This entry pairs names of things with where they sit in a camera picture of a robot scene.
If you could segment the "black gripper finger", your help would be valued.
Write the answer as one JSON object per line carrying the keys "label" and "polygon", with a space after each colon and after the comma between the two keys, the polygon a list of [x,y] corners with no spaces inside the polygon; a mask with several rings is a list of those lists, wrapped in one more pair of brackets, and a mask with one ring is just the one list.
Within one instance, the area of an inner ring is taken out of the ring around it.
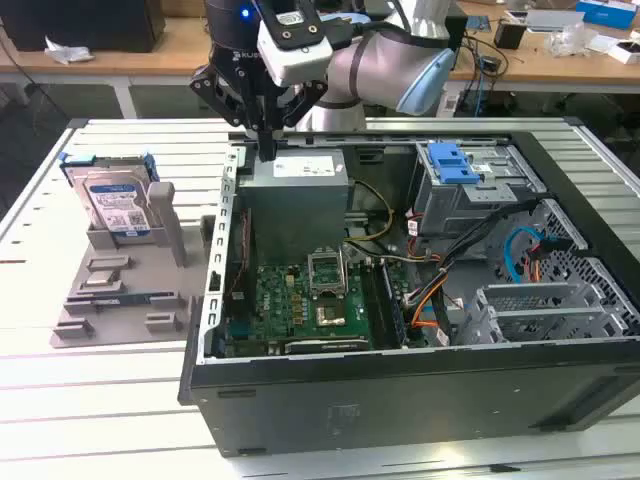
{"label": "black gripper finger", "polygon": [[242,64],[232,65],[222,73],[209,64],[199,69],[191,79],[190,88],[231,126],[243,126],[252,132],[261,161],[270,160],[270,130],[265,112],[249,76]]}
{"label": "black gripper finger", "polygon": [[326,93],[327,84],[318,80],[304,82],[289,100],[279,105],[278,99],[284,97],[288,90],[289,87],[275,84],[269,87],[270,161],[275,159],[277,153],[276,131],[294,127]]}

